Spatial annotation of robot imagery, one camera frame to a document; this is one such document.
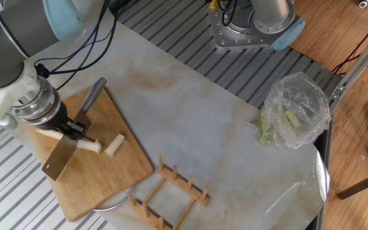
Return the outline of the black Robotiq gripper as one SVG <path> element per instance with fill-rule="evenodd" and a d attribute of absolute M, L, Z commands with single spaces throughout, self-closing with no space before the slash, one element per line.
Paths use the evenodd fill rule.
<path fill-rule="evenodd" d="M 61 102 L 59 110 L 48 121 L 37 125 L 37 128 L 41 130 L 54 130 L 61 132 L 63 135 L 68 136 L 72 140 L 78 140 L 86 134 L 86 126 L 80 122 L 73 122 L 68 119 L 68 113 L 66 105 Z"/>

